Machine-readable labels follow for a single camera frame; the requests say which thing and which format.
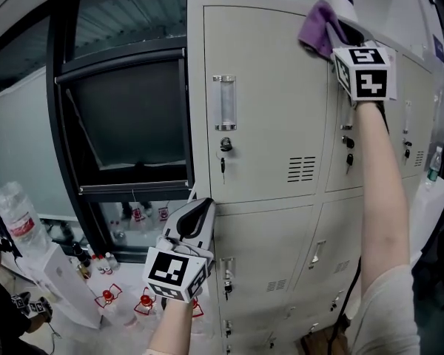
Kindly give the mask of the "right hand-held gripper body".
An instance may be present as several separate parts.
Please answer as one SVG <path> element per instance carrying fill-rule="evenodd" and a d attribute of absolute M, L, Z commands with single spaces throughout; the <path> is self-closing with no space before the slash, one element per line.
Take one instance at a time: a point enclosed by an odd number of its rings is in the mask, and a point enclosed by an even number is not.
<path fill-rule="evenodd" d="M 390 99 L 390 74 L 396 70 L 385 47 L 374 36 L 357 26 L 353 0 L 332 0 L 332 9 L 349 41 L 349 47 L 332 48 L 337 79 L 351 102 Z"/>

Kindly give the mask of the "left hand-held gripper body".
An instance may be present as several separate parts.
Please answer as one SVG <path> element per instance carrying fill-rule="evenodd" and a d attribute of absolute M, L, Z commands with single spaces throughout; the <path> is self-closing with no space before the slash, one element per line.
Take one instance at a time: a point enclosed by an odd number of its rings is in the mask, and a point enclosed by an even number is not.
<path fill-rule="evenodd" d="M 151 291 L 168 300 L 191 302 L 209 276 L 216 203 L 192 200 L 167 219 L 156 245 L 147 251 L 143 280 Z"/>

